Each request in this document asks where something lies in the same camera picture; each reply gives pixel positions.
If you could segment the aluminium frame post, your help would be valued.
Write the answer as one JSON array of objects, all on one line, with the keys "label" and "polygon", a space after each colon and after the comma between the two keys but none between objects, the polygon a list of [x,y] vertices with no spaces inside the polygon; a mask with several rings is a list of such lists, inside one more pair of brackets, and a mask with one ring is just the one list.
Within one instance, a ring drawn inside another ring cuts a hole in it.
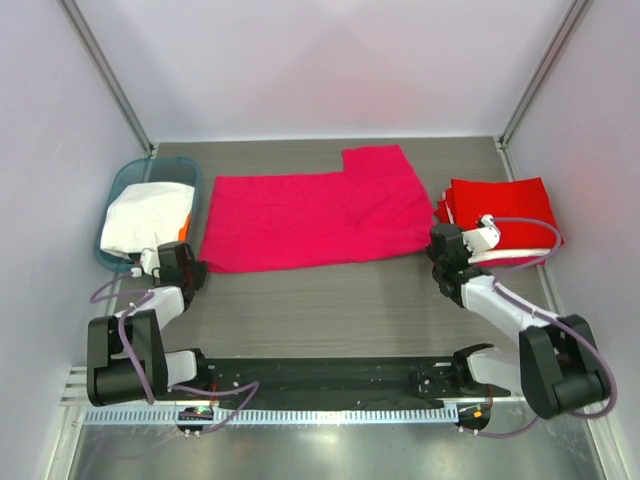
[{"label": "aluminium frame post", "polygon": [[563,15],[559,26],[544,51],[542,59],[521,95],[514,112],[503,132],[498,136],[498,143],[501,146],[508,145],[516,134],[591,4],[592,1],[590,0],[573,0],[570,2],[566,13]]},{"label": "aluminium frame post", "polygon": [[103,52],[88,21],[74,0],[59,0],[57,4],[68,19],[70,25],[85,48],[92,63],[103,80],[107,91],[124,117],[137,142],[145,154],[150,157],[154,151],[154,144],[146,133],[131,102],[129,101],[121,83],[119,82],[107,56]]}]

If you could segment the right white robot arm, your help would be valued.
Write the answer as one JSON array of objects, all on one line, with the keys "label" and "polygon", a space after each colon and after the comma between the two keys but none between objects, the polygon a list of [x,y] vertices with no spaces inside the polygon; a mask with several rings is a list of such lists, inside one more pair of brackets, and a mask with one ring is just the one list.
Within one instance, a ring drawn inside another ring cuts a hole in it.
[{"label": "right white robot arm", "polygon": [[[444,223],[430,231],[427,255],[440,292],[489,321],[518,348],[515,355],[491,344],[456,351],[450,373],[453,388],[470,396],[485,385],[501,387],[523,395],[542,419],[608,415],[616,406],[618,388],[589,323],[579,315],[560,316],[525,300],[473,263],[474,255],[497,245],[498,222],[486,215],[472,230]],[[600,411],[585,412],[596,403],[604,405]]]}]

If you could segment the orange t shirt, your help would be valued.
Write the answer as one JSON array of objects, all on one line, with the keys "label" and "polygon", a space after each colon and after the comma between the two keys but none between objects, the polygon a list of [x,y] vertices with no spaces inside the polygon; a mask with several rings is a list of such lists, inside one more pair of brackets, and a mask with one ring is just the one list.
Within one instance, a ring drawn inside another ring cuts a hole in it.
[{"label": "orange t shirt", "polygon": [[[190,226],[191,226],[191,215],[188,215],[186,217],[185,223],[183,225],[183,227],[179,230],[178,233],[178,240],[181,242],[186,242],[187,238],[188,238],[188,234],[189,234],[189,230],[190,230]],[[141,255],[140,254],[136,254],[133,257],[133,261],[135,264],[139,264],[141,262],[140,260]]]}]

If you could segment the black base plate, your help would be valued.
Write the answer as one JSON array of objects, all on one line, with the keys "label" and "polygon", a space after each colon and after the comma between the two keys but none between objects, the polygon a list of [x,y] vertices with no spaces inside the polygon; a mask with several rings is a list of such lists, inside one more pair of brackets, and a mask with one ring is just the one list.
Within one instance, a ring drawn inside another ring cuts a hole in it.
[{"label": "black base plate", "polygon": [[440,399],[511,395],[496,386],[462,385],[450,356],[218,358],[201,374],[187,385],[219,392],[257,381],[248,407],[261,410],[422,409]]}]

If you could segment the pink t shirt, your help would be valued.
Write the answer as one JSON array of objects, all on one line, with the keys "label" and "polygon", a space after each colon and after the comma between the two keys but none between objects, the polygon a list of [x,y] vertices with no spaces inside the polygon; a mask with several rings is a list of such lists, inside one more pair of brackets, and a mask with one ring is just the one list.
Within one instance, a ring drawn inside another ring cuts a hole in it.
[{"label": "pink t shirt", "polygon": [[398,145],[342,153],[340,172],[219,176],[200,259],[214,273],[362,263],[418,252],[434,209]]}]

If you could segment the right aluminium frame post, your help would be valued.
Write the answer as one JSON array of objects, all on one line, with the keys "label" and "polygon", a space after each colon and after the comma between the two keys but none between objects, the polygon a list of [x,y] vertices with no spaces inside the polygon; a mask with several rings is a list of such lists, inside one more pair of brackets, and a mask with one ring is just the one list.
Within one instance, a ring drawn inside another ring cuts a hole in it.
[{"label": "right aluminium frame post", "polygon": [[503,132],[498,136],[498,143],[501,146],[508,145],[516,134],[591,4],[592,1],[590,0],[573,0],[570,2],[566,13],[563,15],[559,26],[544,51],[542,59],[521,95],[514,112]]}]

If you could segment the teal plastic basket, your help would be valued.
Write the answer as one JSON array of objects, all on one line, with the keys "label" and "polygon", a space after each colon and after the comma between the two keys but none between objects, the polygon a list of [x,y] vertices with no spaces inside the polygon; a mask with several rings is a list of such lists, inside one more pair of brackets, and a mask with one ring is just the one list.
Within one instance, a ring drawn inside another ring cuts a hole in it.
[{"label": "teal plastic basket", "polygon": [[141,158],[116,174],[94,243],[108,271],[129,270],[143,253],[190,240],[197,217],[202,171],[186,157]]}]

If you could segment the left aluminium frame post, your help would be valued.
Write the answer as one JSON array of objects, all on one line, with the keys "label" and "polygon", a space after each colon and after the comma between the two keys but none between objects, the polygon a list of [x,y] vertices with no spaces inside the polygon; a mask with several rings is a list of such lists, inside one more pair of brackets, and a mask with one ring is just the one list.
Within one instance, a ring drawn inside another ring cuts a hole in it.
[{"label": "left aluminium frame post", "polygon": [[131,102],[129,101],[121,83],[119,82],[107,56],[103,52],[88,21],[74,0],[59,0],[57,4],[68,19],[70,25],[85,48],[92,63],[103,80],[107,91],[124,117],[137,142],[145,154],[150,157],[154,151],[154,144],[146,133]]}]

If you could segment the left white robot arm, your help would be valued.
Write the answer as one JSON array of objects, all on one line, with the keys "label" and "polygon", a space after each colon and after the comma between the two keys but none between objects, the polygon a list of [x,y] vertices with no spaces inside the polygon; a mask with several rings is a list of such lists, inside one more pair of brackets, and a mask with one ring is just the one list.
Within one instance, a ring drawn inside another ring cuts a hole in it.
[{"label": "left white robot arm", "polygon": [[167,352],[161,335],[204,286],[206,264],[195,258],[189,244],[175,241],[159,246],[130,272],[139,273],[149,274],[153,287],[133,291],[136,301],[88,325],[86,387],[96,407],[137,400],[153,403],[176,385],[198,400],[212,387],[201,350]]}]

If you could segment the red folded t shirt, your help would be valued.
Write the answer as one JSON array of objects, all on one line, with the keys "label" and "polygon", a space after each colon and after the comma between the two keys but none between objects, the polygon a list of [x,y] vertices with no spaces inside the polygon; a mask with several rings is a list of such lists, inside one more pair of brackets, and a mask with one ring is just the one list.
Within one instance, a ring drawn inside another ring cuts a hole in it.
[{"label": "red folded t shirt", "polygon": [[439,222],[464,230],[475,228],[484,215],[496,220],[502,250],[549,249],[556,243],[548,229],[556,220],[541,178],[494,183],[453,179],[435,212]]}]

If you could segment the aluminium rail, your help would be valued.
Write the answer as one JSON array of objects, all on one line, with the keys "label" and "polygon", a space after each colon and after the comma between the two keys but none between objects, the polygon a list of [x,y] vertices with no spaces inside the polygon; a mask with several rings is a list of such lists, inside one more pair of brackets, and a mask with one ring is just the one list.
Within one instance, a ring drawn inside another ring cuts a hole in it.
[{"label": "aluminium rail", "polygon": [[89,404],[87,394],[87,368],[73,366],[65,382],[61,406],[85,406]]}]

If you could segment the white crumpled t shirt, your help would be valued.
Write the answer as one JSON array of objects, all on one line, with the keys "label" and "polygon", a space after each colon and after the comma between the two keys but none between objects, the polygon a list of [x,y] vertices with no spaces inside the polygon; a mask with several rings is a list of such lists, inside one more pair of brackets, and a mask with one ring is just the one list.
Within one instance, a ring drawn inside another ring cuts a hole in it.
[{"label": "white crumpled t shirt", "polygon": [[99,249],[127,258],[145,248],[179,241],[186,217],[192,217],[195,188],[177,182],[135,183],[107,207]]}]

